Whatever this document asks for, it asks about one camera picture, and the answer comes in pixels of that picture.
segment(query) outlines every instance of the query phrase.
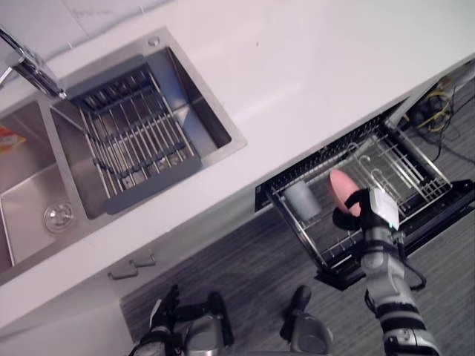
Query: floor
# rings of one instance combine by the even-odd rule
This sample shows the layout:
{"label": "floor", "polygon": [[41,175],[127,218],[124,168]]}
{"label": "floor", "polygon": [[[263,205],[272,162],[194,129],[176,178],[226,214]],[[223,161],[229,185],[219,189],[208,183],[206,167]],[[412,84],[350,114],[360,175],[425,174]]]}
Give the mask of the floor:
{"label": "floor", "polygon": [[[458,92],[455,110],[475,92],[475,82]],[[475,159],[475,100],[454,116],[444,142]],[[437,147],[414,136],[430,157]],[[475,165],[442,150],[437,165],[448,178],[475,179]],[[475,213],[462,218],[418,250],[412,264],[428,279],[416,293],[427,327],[444,355],[475,355]],[[157,297],[178,283],[181,303],[196,303],[211,290],[224,297],[234,328],[234,350],[286,350],[279,338],[280,312],[295,288],[312,289],[308,311],[323,320],[335,337],[335,355],[383,355],[382,332],[367,310],[364,282],[340,292],[313,279],[315,267],[275,211],[267,211],[214,245],[181,263],[122,301],[133,339],[148,328]]]}

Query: metal drain rack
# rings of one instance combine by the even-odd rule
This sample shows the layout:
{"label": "metal drain rack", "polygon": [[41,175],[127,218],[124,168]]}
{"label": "metal drain rack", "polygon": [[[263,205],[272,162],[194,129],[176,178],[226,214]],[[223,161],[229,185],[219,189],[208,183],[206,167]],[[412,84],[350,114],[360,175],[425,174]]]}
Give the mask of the metal drain rack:
{"label": "metal drain rack", "polygon": [[200,169],[200,157],[147,65],[72,102],[82,119],[109,214]]}
{"label": "metal drain rack", "polygon": [[[364,135],[358,133],[350,138],[342,138],[342,142],[334,145],[331,154],[316,153],[315,157],[325,156],[325,160],[320,162],[315,159],[316,165],[302,170],[297,164],[295,171],[271,179],[263,186],[268,199],[321,271],[336,271],[348,260],[352,260],[351,269],[358,267],[353,257],[363,238],[360,231],[342,231],[333,225],[335,204],[328,188],[332,169],[344,171],[360,188],[384,189],[397,201],[402,224],[452,188],[444,174],[402,131],[393,131],[384,123],[376,123],[370,125]],[[322,212],[308,221],[299,219],[282,194],[299,180],[308,184],[322,207]]]}

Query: dish rack drawer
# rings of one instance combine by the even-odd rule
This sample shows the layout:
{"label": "dish rack drawer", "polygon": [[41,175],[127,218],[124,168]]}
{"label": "dish rack drawer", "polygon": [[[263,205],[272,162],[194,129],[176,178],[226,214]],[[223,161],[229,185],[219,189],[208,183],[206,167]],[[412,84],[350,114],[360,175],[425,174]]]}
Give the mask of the dish rack drawer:
{"label": "dish rack drawer", "polygon": [[[450,182],[404,132],[387,127],[384,119],[370,120],[256,188],[256,211],[272,202],[317,265],[316,278],[338,289],[364,276],[357,258],[363,234],[333,225],[335,203],[328,188],[332,169],[346,173],[359,188],[385,190],[397,202],[407,254],[474,200],[470,180]],[[321,208],[308,220],[284,196],[302,180]]]}

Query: chrome faucet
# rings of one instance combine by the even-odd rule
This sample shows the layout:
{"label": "chrome faucet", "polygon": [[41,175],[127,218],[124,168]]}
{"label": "chrome faucet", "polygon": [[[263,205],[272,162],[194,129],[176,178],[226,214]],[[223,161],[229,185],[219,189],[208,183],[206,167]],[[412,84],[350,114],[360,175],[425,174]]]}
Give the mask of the chrome faucet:
{"label": "chrome faucet", "polygon": [[60,97],[63,99],[66,97],[66,92],[58,86],[56,80],[53,79],[53,74],[40,56],[16,41],[1,26],[0,37],[16,52],[12,58],[8,59],[8,68],[6,71],[0,75],[0,88],[5,79],[15,71],[47,96]]}

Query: pink sponge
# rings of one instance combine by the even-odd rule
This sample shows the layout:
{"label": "pink sponge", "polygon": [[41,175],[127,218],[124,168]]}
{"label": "pink sponge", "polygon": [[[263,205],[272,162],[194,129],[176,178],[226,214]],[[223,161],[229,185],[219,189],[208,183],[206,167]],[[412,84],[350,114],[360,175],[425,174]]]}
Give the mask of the pink sponge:
{"label": "pink sponge", "polygon": [[344,204],[351,194],[359,190],[356,183],[346,173],[338,169],[330,172],[329,183],[330,193],[333,196],[333,200],[335,200],[336,206],[344,213],[351,213],[355,217],[359,216],[361,213],[359,204],[355,204],[350,209]]}

